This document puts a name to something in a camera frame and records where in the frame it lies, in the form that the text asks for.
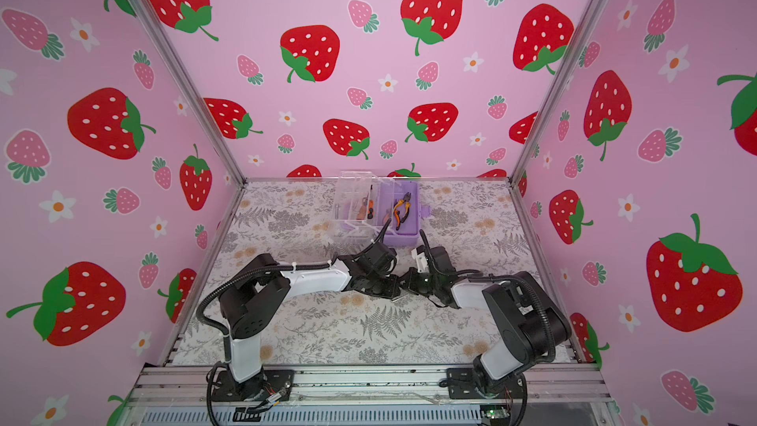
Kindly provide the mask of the purple plastic tool box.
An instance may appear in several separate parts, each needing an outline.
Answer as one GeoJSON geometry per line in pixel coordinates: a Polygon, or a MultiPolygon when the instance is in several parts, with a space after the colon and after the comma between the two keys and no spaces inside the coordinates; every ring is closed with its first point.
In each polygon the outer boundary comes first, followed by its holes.
{"type": "Polygon", "coordinates": [[[390,223],[384,234],[388,246],[410,248],[419,244],[421,223],[430,207],[422,204],[417,181],[381,179],[375,209],[380,229],[390,223]]]}

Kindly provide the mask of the yellow handled combination pliers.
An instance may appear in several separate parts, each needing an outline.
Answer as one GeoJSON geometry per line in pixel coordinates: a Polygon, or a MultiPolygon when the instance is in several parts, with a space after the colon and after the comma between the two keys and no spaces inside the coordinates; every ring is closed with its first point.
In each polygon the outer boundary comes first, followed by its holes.
{"type": "Polygon", "coordinates": [[[407,221],[412,202],[412,194],[407,192],[400,200],[396,201],[394,205],[394,230],[399,231],[402,225],[407,221]]]}

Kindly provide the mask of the large orange handled screwdriver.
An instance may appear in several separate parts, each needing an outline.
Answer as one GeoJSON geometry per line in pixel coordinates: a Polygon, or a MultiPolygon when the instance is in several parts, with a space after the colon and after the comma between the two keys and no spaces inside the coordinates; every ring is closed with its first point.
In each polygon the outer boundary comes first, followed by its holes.
{"type": "Polygon", "coordinates": [[[358,200],[357,200],[357,202],[356,202],[356,213],[355,213],[355,217],[354,217],[354,219],[355,219],[355,220],[359,220],[359,221],[363,221],[363,220],[364,220],[364,219],[363,219],[363,209],[362,209],[362,207],[363,207],[363,198],[364,198],[364,197],[365,197],[365,196],[367,195],[367,193],[368,193],[368,190],[369,190],[369,189],[367,189],[367,190],[366,190],[366,191],[365,191],[365,192],[364,192],[364,193],[363,193],[363,194],[362,194],[362,195],[361,195],[361,196],[360,196],[360,197],[358,198],[358,200]]]}

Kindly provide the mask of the small orange handled screwdriver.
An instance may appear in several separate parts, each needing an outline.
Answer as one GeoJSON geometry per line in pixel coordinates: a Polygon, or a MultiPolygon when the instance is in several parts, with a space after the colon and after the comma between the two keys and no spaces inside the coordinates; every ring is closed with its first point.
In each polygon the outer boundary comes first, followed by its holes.
{"type": "Polygon", "coordinates": [[[374,186],[370,185],[367,195],[363,198],[363,219],[373,220],[375,217],[374,186]]]}

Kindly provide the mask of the orange handled needle-nose pliers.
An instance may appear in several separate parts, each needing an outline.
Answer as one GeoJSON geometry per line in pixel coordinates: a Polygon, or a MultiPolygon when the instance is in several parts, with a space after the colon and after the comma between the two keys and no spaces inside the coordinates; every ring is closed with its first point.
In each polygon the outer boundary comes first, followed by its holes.
{"type": "Polygon", "coordinates": [[[382,222],[384,224],[386,224],[386,223],[388,223],[388,221],[392,220],[393,213],[394,213],[394,205],[395,205],[395,201],[392,204],[388,205],[388,209],[386,209],[386,213],[384,213],[384,219],[382,219],[382,222]]]}

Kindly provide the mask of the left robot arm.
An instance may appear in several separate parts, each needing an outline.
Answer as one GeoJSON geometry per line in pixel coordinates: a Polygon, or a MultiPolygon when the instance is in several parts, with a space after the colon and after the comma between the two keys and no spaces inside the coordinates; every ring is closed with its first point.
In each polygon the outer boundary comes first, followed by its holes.
{"type": "Polygon", "coordinates": [[[294,298],[315,293],[355,291],[393,300],[400,295],[396,250],[374,241],[358,254],[327,262],[279,263],[261,254],[198,305],[199,323],[217,329],[224,346],[224,366],[237,384],[262,378],[262,331],[279,308],[294,298]]]}

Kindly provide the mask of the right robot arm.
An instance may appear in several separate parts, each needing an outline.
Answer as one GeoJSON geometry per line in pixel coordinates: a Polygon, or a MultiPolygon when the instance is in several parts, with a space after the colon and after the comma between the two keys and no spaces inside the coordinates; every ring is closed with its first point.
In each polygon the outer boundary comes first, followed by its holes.
{"type": "Polygon", "coordinates": [[[480,388],[553,362],[557,346],[570,339],[571,323],[530,273],[457,270],[442,247],[419,246],[412,256],[416,266],[400,278],[403,290],[429,299],[438,308],[491,315],[500,340],[472,363],[480,388]]]}

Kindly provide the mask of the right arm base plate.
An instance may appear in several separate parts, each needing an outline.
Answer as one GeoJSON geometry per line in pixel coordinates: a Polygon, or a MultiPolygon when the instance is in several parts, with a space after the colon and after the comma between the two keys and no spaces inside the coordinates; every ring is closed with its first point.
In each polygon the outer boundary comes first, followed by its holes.
{"type": "Polygon", "coordinates": [[[528,394],[522,375],[489,381],[473,367],[447,369],[439,387],[446,389],[452,400],[521,400],[528,394]]]}

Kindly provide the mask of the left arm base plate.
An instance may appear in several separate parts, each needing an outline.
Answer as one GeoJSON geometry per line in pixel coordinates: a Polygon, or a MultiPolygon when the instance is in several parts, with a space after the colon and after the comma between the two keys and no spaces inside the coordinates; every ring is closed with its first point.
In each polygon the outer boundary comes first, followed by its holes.
{"type": "Polygon", "coordinates": [[[292,392],[295,371],[285,369],[265,370],[252,378],[238,382],[233,375],[222,370],[213,381],[213,402],[263,402],[277,396],[275,402],[287,402],[292,392]]]}

